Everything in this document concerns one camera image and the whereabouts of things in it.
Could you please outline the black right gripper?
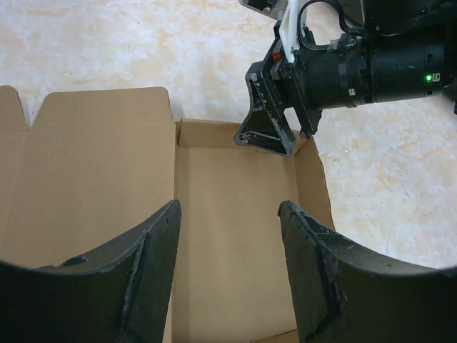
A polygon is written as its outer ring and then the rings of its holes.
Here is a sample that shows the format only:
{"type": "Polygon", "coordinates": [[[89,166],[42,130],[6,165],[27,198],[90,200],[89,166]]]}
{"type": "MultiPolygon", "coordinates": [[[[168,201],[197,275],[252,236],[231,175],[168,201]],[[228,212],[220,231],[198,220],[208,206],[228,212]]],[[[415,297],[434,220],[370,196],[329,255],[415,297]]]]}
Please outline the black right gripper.
{"type": "Polygon", "coordinates": [[[291,156],[296,138],[285,109],[294,108],[300,136],[318,130],[324,109],[417,99],[442,94],[450,84],[450,27],[438,25],[395,36],[362,38],[343,33],[317,45],[311,31],[289,63],[275,28],[263,62],[246,73],[250,109],[234,136],[253,146],[291,156]]]}

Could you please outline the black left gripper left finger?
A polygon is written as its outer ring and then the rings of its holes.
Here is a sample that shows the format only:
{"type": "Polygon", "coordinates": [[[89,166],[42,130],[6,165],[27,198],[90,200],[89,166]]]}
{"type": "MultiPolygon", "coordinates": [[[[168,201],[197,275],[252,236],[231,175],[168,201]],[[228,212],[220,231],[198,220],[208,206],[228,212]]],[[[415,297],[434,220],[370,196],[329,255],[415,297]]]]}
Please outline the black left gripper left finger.
{"type": "Polygon", "coordinates": [[[173,200],[105,244],[38,269],[1,263],[3,342],[161,342],[181,227],[173,200]]]}

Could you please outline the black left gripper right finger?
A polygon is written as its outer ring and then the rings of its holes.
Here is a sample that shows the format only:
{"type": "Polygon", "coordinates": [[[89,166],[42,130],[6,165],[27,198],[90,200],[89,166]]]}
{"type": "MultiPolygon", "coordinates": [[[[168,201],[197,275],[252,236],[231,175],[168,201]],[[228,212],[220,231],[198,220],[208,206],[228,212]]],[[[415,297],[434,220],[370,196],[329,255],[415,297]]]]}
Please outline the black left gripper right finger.
{"type": "Polygon", "coordinates": [[[454,342],[456,269],[370,250],[290,201],[278,211],[301,342],[454,342]]]}

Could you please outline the brown cardboard box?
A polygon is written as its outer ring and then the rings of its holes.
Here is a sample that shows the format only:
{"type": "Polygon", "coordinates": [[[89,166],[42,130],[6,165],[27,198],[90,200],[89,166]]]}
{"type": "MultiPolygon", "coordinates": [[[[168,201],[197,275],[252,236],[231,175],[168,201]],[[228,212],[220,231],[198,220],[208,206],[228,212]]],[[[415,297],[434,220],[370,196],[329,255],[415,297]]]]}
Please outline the brown cardboard box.
{"type": "Polygon", "coordinates": [[[236,146],[165,88],[1,88],[1,340],[250,342],[296,328],[278,208],[332,225],[313,141],[236,146]]]}

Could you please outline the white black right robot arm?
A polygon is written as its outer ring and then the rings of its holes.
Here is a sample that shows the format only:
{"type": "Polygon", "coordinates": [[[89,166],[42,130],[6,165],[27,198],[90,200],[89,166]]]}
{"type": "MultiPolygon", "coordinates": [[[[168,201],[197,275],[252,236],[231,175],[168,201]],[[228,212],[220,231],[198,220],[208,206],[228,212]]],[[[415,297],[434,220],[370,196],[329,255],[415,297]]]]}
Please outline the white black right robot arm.
{"type": "Polygon", "coordinates": [[[341,36],[317,44],[309,1],[245,1],[275,20],[274,41],[245,80],[249,112],[234,140],[289,156],[317,131],[323,110],[445,95],[456,98],[454,1],[331,1],[341,36]]]}

